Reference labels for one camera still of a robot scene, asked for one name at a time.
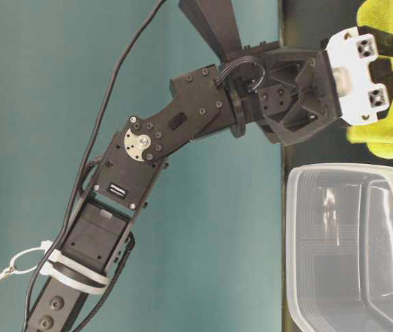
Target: black robotic arm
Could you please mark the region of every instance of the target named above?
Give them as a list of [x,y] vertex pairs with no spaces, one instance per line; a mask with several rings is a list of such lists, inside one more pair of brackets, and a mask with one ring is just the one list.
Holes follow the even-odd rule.
[[[375,121],[390,106],[393,71],[377,57],[392,53],[393,35],[363,27],[333,36],[326,49],[285,48],[279,42],[243,48],[230,0],[181,0],[180,8],[221,65],[174,78],[168,106],[148,119],[131,116],[115,133],[77,200],[56,255],[44,264],[42,274],[49,278],[27,321],[28,332],[69,331],[90,294],[105,299],[116,281],[107,275],[118,261],[117,277],[121,272],[134,246],[132,226],[147,207],[150,190],[167,158],[187,143],[224,129],[238,138],[246,124],[256,122],[271,142],[293,144],[341,117]],[[357,64],[367,62],[367,84],[358,95],[352,95],[353,64],[337,55],[340,41]],[[349,100],[362,99],[361,110],[349,109]],[[362,115],[349,114],[357,111]]]

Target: plastic storage box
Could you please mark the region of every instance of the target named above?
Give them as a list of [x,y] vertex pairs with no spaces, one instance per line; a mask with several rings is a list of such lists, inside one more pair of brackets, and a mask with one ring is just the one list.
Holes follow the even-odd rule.
[[393,331],[393,168],[322,164],[287,185],[286,282],[304,332]]

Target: wire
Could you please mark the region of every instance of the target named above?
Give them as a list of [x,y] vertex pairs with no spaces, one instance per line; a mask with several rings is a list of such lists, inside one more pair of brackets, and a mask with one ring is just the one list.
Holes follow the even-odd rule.
[[249,89],[251,91],[256,91],[261,84],[264,82],[266,78],[266,68],[264,67],[263,61],[258,57],[253,57],[252,55],[246,55],[244,57],[239,57],[238,59],[233,60],[229,63],[224,69],[220,72],[217,78],[215,78],[215,84],[220,86],[223,81],[239,66],[243,64],[253,64],[261,68],[262,74],[259,77],[257,82],[252,83],[249,85]]
[[66,236],[67,230],[68,230],[68,225],[69,221],[71,218],[72,214],[72,209],[73,209],[73,204],[75,202],[75,196],[78,192],[78,188],[81,186],[81,179],[82,175],[84,173],[84,168],[86,167],[86,162],[89,159],[89,156],[91,154],[92,148],[95,144],[96,138],[98,136],[98,132],[100,130],[101,122],[104,117],[104,113],[106,111],[107,105],[109,103],[113,87],[115,86],[116,78],[118,76],[118,73],[120,71],[120,68],[122,66],[122,63],[126,60],[127,56],[129,55],[130,51],[134,47],[134,44],[140,37],[140,35],[143,33],[143,31],[148,27],[148,25],[152,22],[154,17],[156,16],[156,13],[160,10],[161,6],[166,2],[167,0],[159,0],[154,9],[150,12],[149,16],[146,18],[146,20],[143,22],[141,27],[138,29],[138,31],[135,33],[135,35],[132,37],[129,45],[124,49],[122,52],[120,58],[118,59],[115,67],[113,68],[111,79],[109,81],[109,85],[107,87],[106,93],[104,95],[104,100],[102,101],[100,110],[98,112],[97,118],[95,120],[95,125],[93,127],[93,131],[91,134],[91,137],[89,138],[89,143],[87,145],[86,150],[84,151],[83,157],[81,159],[80,167],[77,172],[77,176],[75,178],[75,183],[73,185],[73,189],[71,191],[71,195],[69,196],[66,212],[64,213],[64,220],[63,220],[63,225],[62,229],[60,230],[60,233],[57,235],[55,238],[53,245],[48,249],[46,254],[43,256],[42,260],[38,263],[37,268],[35,269],[34,273],[32,274],[32,277],[30,278],[28,289],[26,291],[26,299],[25,299],[25,304],[24,304],[24,321],[23,321],[23,329],[22,332],[26,332],[27,324],[28,324],[28,317],[30,315],[30,300],[32,297],[32,291],[35,285],[35,281],[37,280],[38,274],[40,270],[42,269],[44,263],[47,262],[49,256],[52,254],[52,252],[57,249],[63,238]]
[[78,324],[78,326],[72,332],[80,332],[92,320],[92,318],[95,317],[97,312],[101,309],[103,304],[106,302],[111,291],[113,290],[113,287],[115,286],[116,282],[118,281],[118,278],[120,277],[122,270],[126,266],[126,262],[127,262],[127,259],[129,258],[130,253],[132,252],[132,250],[135,247],[135,237],[132,234],[132,232],[129,233],[128,239],[129,239],[129,243],[126,246],[124,254],[122,254],[120,263],[118,263],[118,267],[116,268],[116,271],[113,274],[112,280],[109,283],[109,285],[107,286],[106,291],[104,292],[104,294],[102,295],[100,300],[97,302],[97,304],[93,307],[91,312],[83,319],[83,321],[81,323]]
[[87,162],[86,167],[84,168],[83,175],[81,175],[81,180],[80,180],[81,185],[78,187],[78,191],[77,191],[78,198],[80,198],[84,193],[83,184],[85,180],[91,173],[92,169],[94,169],[95,166],[101,162],[101,160],[102,160],[102,156],[97,156],[94,159]]

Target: small sticker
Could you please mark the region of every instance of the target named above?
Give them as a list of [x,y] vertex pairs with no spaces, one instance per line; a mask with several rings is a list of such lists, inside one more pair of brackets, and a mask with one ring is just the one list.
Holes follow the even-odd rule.
[[119,185],[116,185],[115,183],[111,183],[109,188],[107,188],[107,191],[110,192],[111,194],[114,194],[121,199],[125,199],[127,194],[129,193],[125,188],[120,187]]

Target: black plastic part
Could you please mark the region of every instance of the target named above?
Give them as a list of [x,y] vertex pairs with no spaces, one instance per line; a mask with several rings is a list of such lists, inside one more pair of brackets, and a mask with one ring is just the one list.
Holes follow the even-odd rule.
[[258,90],[258,124],[271,142],[302,142],[341,117],[325,51],[281,48],[261,57],[268,75]]
[[[143,163],[132,159],[124,148],[124,139],[127,130],[131,127],[128,122],[125,128],[116,133],[111,144],[103,156],[101,166],[96,171],[94,182],[95,192],[126,208],[131,204],[140,205],[145,190],[152,181],[156,172],[157,163]],[[112,163],[112,167],[103,167],[106,163]],[[116,195],[109,190],[111,185],[124,188],[125,195]]]
[[[136,135],[148,135],[152,141],[143,152],[144,160],[149,160],[147,155],[150,154],[153,157],[150,164],[155,163],[192,139],[235,124],[226,91],[215,86],[217,75],[217,67],[208,66],[174,78],[170,82],[172,102],[156,115],[138,119],[132,125]],[[134,128],[136,124],[140,125],[139,129]],[[160,132],[161,137],[157,138],[154,131]]]
[[221,61],[241,50],[231,0],[180,0],[179,8]]
[[[378,53],[385,57],[393,57],[393,34],[381,31],[370,26],[358,27],[360,35],[371,34],[375,37]],[[370,73],[374,83],[383,83],[389,94],[390,103],[393,102],[393,70],[392,67],[388,67],[385,61],[389,60],[377,60],[370,66]],[[387,116],[387,111],[382,112],[378,115],[378,118],[384,118]]]
[[[82,209],[79,210],[61,251],[63,255],[105,275],[119,251],[118,244],[129,221],[129,216],[112,207],[93,199],[87,199]],[[58,266],[58,269],[64,273],[67,272],[65,267]],[[81,282],[97,286],[87,282],[84,280],[84,276],[80,277],[72,270],[67,275]],[[64,306],[61,310],[54,311],[50,307],[49,304],[54,297],[63,299]],[[51,331],[69,330],[86,298],[87,294],[61,284],[56,279],[49,278],[35,302],[28,323],[28,331],[32,331],[32,328],[38,329],[40,320],[44,316],[52,317],[54,321]]]

